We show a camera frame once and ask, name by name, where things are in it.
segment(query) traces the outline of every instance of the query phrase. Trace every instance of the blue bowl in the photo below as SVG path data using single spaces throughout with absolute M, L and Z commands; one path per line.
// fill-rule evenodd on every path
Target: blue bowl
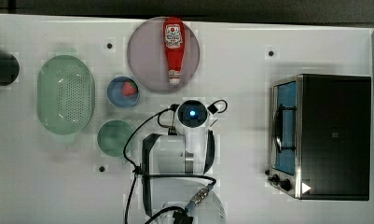
M 137 105 L 140 97 L 140 91 L 137 86 L 137 93 L 131 96 L 125 96 L 122 94 L 122 88 L 126 81 L 133 81 L 129 77 L 116 77 L 114 78 L 107 87 L 107 97 L 111 104 L 117 107 L 131 107 Z

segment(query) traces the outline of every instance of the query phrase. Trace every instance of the small bowl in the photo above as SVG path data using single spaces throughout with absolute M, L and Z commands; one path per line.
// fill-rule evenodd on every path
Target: small bowl
M 127 122 L 116 119 L 105 123 L 97 134 L 97 143 L 100 150 L 108 156 L 123 157 L 123 148 L 126 145 L 134 128 Z M 135 145 L 135 136 L 131 139 L 126 152 L 130 152 Z
M 117 107 L 131 107 L 137 105 L 137 102 L 140 98 L 140 91 L 137 86 L 137 93 L 131 96 L 125 96 L 122 94 L 122 88 L 126 81 L 133 81 L 129 77 L 116 77 L 114 78 L 107 87 L 107 98 L 109 102 Z

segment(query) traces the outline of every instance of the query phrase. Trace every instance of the red ketchup bottle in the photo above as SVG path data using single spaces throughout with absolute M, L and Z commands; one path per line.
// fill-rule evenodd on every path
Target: red ketchup bottle
M 184 24 L 180 19 L 170 17 L 164 21 L 164 52 L 169 66 L 169 81 L 172 85 L 180 83 L 180 71 L 186 44 L 184 37 Z

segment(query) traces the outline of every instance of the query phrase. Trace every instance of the white table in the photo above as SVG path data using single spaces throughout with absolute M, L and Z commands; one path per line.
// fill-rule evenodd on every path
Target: white table
M 96 143 L 101 125 L 125 119 L 139 125 L 154 112 L 189 97 L 224 98 L 229 110 L 215 125 L 217 158 L 209 175 L 228 222 L 374 223 L 374 148 L 368 202 L 297 201 L 266 183 L 269 89 L 301 73 L 372 75 L 371 29 L 187 22 L 201 45 L 196 76 L 181 91 L 156 94 L 141 87 L 139 105 L 120 109 L 106 99 L 107 83 L 132 76 L 126 48 L 143 21 L 0 15 L 0 49 L 20 62 L 18 82 L 0 87 L 0 223 L 123 223 L 131 167 L 104 156 Z M 114 45 L 107 49 L 106 44 Z M 73 143 L 57 142 L 35 113 L 39 69 L 60 45 L 73 47 L 96 82 L 93 119 Z M 268 51 L 275 52 L 268 57 Z M 151 122 L 141 140 L 161 133 Z M 105 173 L 98 166 L 107 167 Z M 131 223 L 145 220 L 140 186 Z

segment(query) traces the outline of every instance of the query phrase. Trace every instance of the metal oven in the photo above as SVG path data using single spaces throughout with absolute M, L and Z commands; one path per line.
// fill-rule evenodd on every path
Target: metal oven
M 272 186 L 297 199 L 369 199 L 370 77 L 298 75 L 273 84 Z

